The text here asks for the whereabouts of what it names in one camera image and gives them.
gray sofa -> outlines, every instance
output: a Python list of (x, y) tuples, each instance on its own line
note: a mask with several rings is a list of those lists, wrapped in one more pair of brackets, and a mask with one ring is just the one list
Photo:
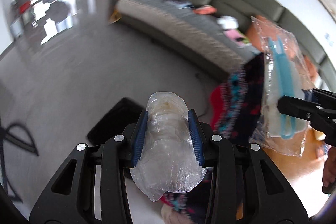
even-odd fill
[[(262, 15), (280, 27), (292, 32), (301, 48), (301, 51), (308, 55), (312, 62), (319, 69), (322, 81), (317, 88), (329, 89), (336, 92), (336, 72), (324, 49), (310, 33), (310, 31), (285, 7), (275, 0), (191, 0), (195, 6), (210, 4), (217, 8), (216, 16), (229, 15), (238, 20), (239, 29), (243, 33), (251, 24), (251, 16)], [(117, 0), (109, 0), (110, 12)], [(172, 37), (162, 29), (153, 27), (152, 24), (144, 22), (140, 18), (123, 14), (119, 23), (128, 24), (144, 33), (152, 36), (156, 41), (164, 44), (172, 50), (183, 55), (185, 58), (198, 65), (214, 78), (223, 80), (227, 76), (227, 71), (223, 67), (214, 64), (203, 54), (196, 52), (184, 45), (178, 39)]]

human hand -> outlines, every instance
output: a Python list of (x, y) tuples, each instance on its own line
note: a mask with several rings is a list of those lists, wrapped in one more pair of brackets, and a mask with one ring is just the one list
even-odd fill
[(324, 187), (334, 183), (336, 179), (336, 147), (332, 146), (328, 152), (328, 158), (325, 161), (322, 182)]

transparent bag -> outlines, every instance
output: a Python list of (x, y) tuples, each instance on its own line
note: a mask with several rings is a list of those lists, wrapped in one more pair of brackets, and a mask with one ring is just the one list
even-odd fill
[(278, 100), (283, 96), (305, 99), (304, 90), (314, 84), (295, 36), (277, 25), (252, 17), (264, 51), (265, 73), (258, 120), (249, 142), (281, 154), (302, 156), (308, 122), (281, 114)]
[(130, 169), (137, 187), (152, 201), (165, 192), (191, 191), (204, 178), (207, 168), (196, 161), (185, 102), (171, 92), (151, 95), (141, 158)]

red cloth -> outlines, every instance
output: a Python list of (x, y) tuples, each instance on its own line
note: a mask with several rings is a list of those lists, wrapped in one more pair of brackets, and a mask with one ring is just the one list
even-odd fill
[(213, 109), (213, 116), (211, 119), (211, 128), (214, 130), (216, 123), (219, 122), (222, 116), (222, 112), (224, 110), (224, 101), (221, 96), (221, 86), (219, 85), (214, 89), (214, 91), (210, 95), (210, 103)]
[(22, 4), (19, 8), (19, 13), (22, 15), (30, 7), (30, 0)]

gray floor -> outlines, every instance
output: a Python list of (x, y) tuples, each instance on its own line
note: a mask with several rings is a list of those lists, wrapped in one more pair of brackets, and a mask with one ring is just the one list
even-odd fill
[[(0, 60), (2, 124), (24, 123), (40, 153), (36, 157), (4, 144), (7, 175), (26, 215), (71, 150), (87, 142), (86, 134), (122, 97), (146, 105), (152, 93), (170, 91), (201, 114), (203, 90), (208, 97), (217, 85), (144, 34), (105, 24), (92, 3), (76, 0), (73, 27), (43, 45), (23, 37)], [(211, 111), (201, 121), (210, 117)]]

